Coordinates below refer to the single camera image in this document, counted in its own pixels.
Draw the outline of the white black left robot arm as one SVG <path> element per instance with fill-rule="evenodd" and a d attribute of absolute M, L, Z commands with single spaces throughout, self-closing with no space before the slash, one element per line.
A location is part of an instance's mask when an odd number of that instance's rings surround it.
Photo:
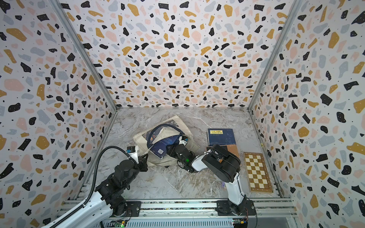
<path fill-rule="evenodd" d="M 127 159 L 115 167 L 115 172 L 102 181 L 84 201 L 72 208 L 46 228 L 91 228 L 112 215 L 127 213 L 127 203 L 122 197 L 125 190 L 140 172 L 147 172 L 148 155 L 138 157 L 138 161 Z"/>

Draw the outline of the blue Little Prince book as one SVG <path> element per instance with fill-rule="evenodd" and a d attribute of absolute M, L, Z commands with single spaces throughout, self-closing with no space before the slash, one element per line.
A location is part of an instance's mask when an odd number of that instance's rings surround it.
<path fill-rule="evenodd" d="M 207 142 L 209 146 L 235 145 L 234 131 L 229 128 L 210 128 L 207 131 Z"/>

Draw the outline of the dark blue thin book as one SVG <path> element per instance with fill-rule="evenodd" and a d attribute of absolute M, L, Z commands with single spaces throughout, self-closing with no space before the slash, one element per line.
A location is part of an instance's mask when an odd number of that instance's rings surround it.
<path fill-rule="evenodd" d="M 159 159 L 163 159 L 163 157 L 167 154 L 167 146 L 174 145 L 179 143 L 180 135 L 173 135 L 169 137 L 158 136 L 152 142 L 152 146 L 149 147 L 149 150 L 152 154 L 157 156 Z"/>

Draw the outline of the beige canvas floral tote bag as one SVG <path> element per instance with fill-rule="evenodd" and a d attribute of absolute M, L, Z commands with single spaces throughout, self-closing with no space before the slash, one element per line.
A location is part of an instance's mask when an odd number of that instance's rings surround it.
<path fill-rule="evenodd" d="M 167 154 L 167 146 L 178 144 L 179 138 L 183 135 L 188 138 L 186 148 L 194 153 L 197 152 L 199 145 L 195 142 L 188 126 L 178 115 L 134 135 L 133 140 L 139 147 L 139 156 L 148 154 L 148 166 L 165 167 L 176 165 L 177 159 Z"/>

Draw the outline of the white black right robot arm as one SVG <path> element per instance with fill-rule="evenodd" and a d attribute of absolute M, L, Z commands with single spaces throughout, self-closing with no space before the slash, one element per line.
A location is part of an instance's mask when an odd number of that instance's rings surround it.
<path fill-rule="evenodd" d="M 226 206 L 219 206 L 218 212 L 241 215 L 246 211 L 244 203 L 247 201 L 247 196 L 240 181 L 241 161 L 235 154 L 215 144 L 204 154 L 196 156 L 184 144 L 176 144 L 167 146 L 167 155 L 175 158 L 178 166 L 189 173 L 198 173 L 208 168 L 225 183 L 229 209 Z"/>

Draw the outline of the orange and black book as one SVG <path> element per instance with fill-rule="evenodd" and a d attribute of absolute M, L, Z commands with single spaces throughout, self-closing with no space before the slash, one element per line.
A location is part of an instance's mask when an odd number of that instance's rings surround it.
<path fill-rule="evenodd" d="M 230 154 L 233 154 L 238 159 L 240 158 L 240 154 L 239 154 L 237 145 L 235 145 L 235 144 L 230 144 L 230 145 L 215 144 L 213 146 L 208 146 L 208 147 L 206 147 L 205 154 L 207 154 L 208 152 L 211 152 L 213 154 L 213 156 L 215 156 L 219 159 L 223 159 L 224 157 L 226 157 L 226 152 L 221 153 L 222 150 L 228 151 Z"/>

